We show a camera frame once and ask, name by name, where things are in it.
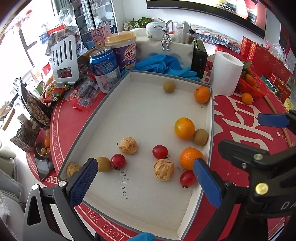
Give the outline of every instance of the cherry tomato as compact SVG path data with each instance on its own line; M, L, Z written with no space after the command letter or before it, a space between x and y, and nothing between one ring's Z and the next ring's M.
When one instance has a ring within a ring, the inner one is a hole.
M162 145L157 145L153 147L152 154L158 160L168 158L168 150L165 146Z
M121 154L115 154L110 160L111 167L115 170L120 170L126 165L126 159Z
M180 176L180 183L183 188L192 186L196 181L196 177L191 170L184 171Z

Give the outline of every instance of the chopstick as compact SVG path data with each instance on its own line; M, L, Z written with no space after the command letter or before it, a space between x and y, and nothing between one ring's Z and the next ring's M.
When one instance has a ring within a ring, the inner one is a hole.
M270 109L272 110L272 112L273 112L274 114L277 114L277 111L276 111L276 109L274 108L273 104L271 103L270 99L269 99L268 97L266 97L266 96L263 96L263 98L265 99L266 103L268 104L268 106L270 107ZM290 139L290 136L289 136L289 134L288 134L286 128L282 128L282 130L283 130L284 135L285 135L285 138L286 138L286 140L287 140L287 142L288 142L288 146L289 146L289 148L290 148L290 147L293 147L292 141L291 141L291 139Z

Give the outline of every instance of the tv bezel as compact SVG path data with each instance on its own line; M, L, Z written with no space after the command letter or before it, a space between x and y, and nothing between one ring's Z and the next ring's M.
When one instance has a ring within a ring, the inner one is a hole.
M218 7L209 6L202 3L195 3L195 2L188 2L188 1L176 1L176 0L151 0L146 1L147 8L172 8L172 9L183 9L183 10L190 10L195 12L201 12L205 14L210 14L219 18L223 18L225 20L231 21L235 24L238 24L254 34L258 35L259 37L265 37L265 30L259 28L255 24L247 21L246 19L233 14L227 10L223 10Z

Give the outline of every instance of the refrigerator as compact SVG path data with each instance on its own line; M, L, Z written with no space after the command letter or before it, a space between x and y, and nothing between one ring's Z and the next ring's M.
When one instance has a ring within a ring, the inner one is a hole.
M54 0L59 7L71 2L74 7L76 22L80 30L84 47L88 50L95 47L90 31L96 27L110 25L112 33L117 33L111 0Z

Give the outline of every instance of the metal screw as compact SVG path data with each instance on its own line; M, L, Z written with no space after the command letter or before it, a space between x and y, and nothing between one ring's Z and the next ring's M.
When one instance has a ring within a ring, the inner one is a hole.
M255 187L255 192L258 195L264 195L268 192L268 185L266 183L259 183L257 184L257 186Z
M263 159L263 155L262 155L262 154L260 154L260 153L258 153L258 154L255 154L255 155L254 155L254 159L255 159L256 161L260 161L260 160L262 160L262 159Z
M60 181L60 182L59 182L59 186L60 186L60 187L63 187L63 186L65 186L65 185L66 185L66 182L65 182L65 181Z
M242 169L246 169L247 168L247 164L245 162L242 163Z
M32 189L33 189L33 190L36 190L38 187L39 187L38 184L34 184L34 185L32 186Z
M228 180L226 180L224 183L228 187L230 187L233 184L231 181L228 181Z

